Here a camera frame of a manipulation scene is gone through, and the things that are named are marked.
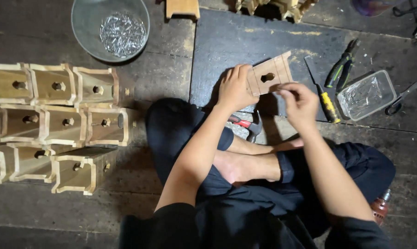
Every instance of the plastic container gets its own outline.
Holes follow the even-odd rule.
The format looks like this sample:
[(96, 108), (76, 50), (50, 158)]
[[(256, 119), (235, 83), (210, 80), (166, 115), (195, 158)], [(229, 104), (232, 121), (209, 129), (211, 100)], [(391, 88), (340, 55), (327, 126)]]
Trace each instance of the plastic container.
[(353, 8), (363, 16), (374, 17), (406, 0), (350, 0)]
[(109, 53), (100, 39), (100, 28), (103, 19), (116, 12), (128, 12), (139, 18), (147, 32), (147, 43), (150, 32), (150, 17), (142, 0), (75, 0), (72, 7), (72, 29), (79, 44), (92, 56), (106, 62), (122, 62), (139, 54), (138, 51), (125, 58)]
[(361, 120), (390, 105), (397, 98), (387, 71), (381, 70), (344, 88), (338, 94), (345, 116)]

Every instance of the person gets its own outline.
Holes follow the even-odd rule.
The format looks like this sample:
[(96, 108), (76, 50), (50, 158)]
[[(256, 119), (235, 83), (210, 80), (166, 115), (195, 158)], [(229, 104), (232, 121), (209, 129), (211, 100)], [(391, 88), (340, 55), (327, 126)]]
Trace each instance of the person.
[(250, 69), (228, 71), (209, 115), (180, 99), (151, 105), (147, 140), (164, 189), (152, 218), (124, 218), (119, 247), (316, 248), (331, 226), (326, 248), (390, 248), (369, 203), (393, 180), (392, 162), (362, 144), (330, 148), (305, 85), (278, 86), (300, 139), (251, 144), (224, 127), (259, 100), (247, 91)]

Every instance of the black pants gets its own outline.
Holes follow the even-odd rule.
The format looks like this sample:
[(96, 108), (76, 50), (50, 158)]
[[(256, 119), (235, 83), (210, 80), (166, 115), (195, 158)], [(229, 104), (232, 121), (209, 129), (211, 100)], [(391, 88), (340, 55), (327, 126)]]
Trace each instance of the black pants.
[[(147, 141), (162, 185), (165, 184), (180, 151), (205, 118), (206, 115), (195, 105), (175, 98), (158, 100), (147, 111)], [(232, 141), (233, 132), (225, 127), (218, 150), (227, 150)], [(375, 148), (348, 142), (335, 146), (333, 152), (369, 203), (388, 188), (396, 173), (393, 163)], [(261, 180), (253, 184), (270, 188), (281, 194), (281, 198), (294, 203), (295, 209), (292, 211), (299, 215), (311, 236), (315, 238), (322, 235), (330, 224), (311, 183), (304, 150), (279, 151), (277, 157), (283, 172), (280, 181), (270, 183)], [(212, 165), (196, 200), (222, 195), (232, 188)]]

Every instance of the wooden floor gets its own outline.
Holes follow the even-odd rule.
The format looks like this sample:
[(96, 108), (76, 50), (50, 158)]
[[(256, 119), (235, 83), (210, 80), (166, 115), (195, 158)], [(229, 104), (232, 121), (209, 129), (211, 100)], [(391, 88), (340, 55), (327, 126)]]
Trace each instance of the wooden floor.
[[(234, 5), (232, 2), (200, 0), (200, 6), (224, 12)], [(76, 42), (70, 26), (72, 4), (73, 0), (0, 1), (0, 63), (67, 62), (87, 68), (106, 68), (107, 65), (92, 58)], [(124, 84), (121, 93), (125, 95), (127, 88), (126, 97), (139, 110), (145, 110), (151, 102), (163, 97), (189, 101), (196, 24), (186, 19), (165, 22), (164, 2), (156, 5), (146, 0), (145, 4), (150, 14), (150, 37), (137, 59), (116, 67)], [(375, 19), (362, 18), (347, 1), (339, 0), (319, 1), (303, 21), (312, 27), (362, 31), (365, 36), (384, 34), (383, 37), (407, 42), (411, 42), (409, 38), (416, 27), (412, 16), (396, 18), (385, 13)], [(416, 53), (413, 49), (417, 49), (417, 44), (397, 53)], [(391, 53), (386, 60), (395, 61), (397, 57)], [(388, 63), (379, 65), (380, 68), (388, 66)], [(400, 68), (390, 69), (400, 72), (392, 78), (398, 90), (404, 90), (417, 77), (407, 75), (407, 69), (412, 68), (417, 68), (417, 64), (408, 59)], [(336, 143), (353, 141), (374, 146), (394, 162), (397, 175), (391, 186), (390, 213), (383, 229), (401, 249), (417, 249), (417, 93), (411, 96), (405, 104), (409, 111), (394, 120), (381, 117), (369, 119), (367, 123), (317, 123), (324, 137)], [(251, 118), (247, 113), (237, 114)], [(275, 144), (295, 133), (283, 117), (263, 118), (265, 132), (258, 136), (258, 143)], [(241, 127), (230, 126), (235, 134), (247, 136)], [(119, 149), (117, 172), (92, 196), (81, 192), (51, 194), (51, 185), (36, 180), (1, 184), (0, 246), (116, 248), (123, 215), (150, 217), (162, 190), (143, 131), (133, 144)]]

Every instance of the black shirt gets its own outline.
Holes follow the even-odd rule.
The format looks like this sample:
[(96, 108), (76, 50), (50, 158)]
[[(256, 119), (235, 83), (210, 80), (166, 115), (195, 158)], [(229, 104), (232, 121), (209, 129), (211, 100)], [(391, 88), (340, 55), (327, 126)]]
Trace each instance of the black shirt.
[[(272, 190), (242, 186), (193, 207), (174, 203), (150, 219), (127, 216), (120, 248), (316, 248), (290, 203)], [(390, 248), (375, 222), (342, 218), (326, 248)]]

